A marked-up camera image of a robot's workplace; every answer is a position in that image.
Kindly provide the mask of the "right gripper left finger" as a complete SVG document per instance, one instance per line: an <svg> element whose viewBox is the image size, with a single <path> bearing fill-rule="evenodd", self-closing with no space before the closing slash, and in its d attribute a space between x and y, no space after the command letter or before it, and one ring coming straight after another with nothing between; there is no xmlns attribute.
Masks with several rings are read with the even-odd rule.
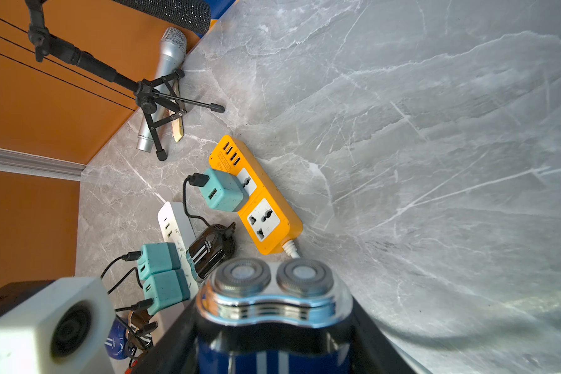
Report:
<svg viewBox="0 0 561 374"><path fill-rule="evenodd" d="M179 303L156 314L154 347L131 373L198 373L197 312L194 303Z"/></svg>

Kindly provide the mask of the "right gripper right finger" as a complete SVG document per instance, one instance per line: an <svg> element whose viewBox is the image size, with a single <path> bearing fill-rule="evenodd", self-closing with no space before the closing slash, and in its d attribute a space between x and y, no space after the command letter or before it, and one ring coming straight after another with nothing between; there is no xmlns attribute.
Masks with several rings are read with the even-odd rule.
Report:
<svg viewBox="0 0 561 374"><path fill-rule="evenodd" d="M352 314L351 373L415 373L356 299Z"/></svg>

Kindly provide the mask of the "yellow power strip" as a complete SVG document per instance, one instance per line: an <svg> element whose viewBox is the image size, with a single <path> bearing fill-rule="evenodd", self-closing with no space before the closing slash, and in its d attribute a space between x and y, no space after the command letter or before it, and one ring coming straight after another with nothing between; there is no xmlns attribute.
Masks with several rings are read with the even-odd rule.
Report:
<svg viewBox="0 0 561 374"><path fill-rule="evenodd" d="M238 216L260 253L285 252L299 258L295 240L302 233L302 221L249 148L225 135L210 154L209 163L215 170L235 175L249 194Z"/></svg>

